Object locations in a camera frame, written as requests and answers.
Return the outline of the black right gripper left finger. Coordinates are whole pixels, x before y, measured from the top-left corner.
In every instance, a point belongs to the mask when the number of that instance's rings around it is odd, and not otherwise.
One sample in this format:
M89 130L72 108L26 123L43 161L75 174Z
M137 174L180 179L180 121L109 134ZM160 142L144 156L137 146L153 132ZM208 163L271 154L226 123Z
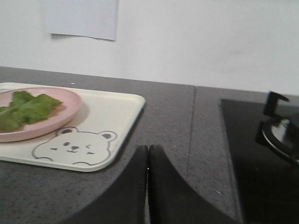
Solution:
M64 224L143 224L148 147L138 146L113 184Z

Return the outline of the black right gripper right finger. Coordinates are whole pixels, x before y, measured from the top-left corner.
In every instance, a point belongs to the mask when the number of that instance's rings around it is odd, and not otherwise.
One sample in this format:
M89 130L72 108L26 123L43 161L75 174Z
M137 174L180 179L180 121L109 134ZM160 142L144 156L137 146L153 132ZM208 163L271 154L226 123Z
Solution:
M163 148L149 148L149 214L152 224L236 224L188 185Z

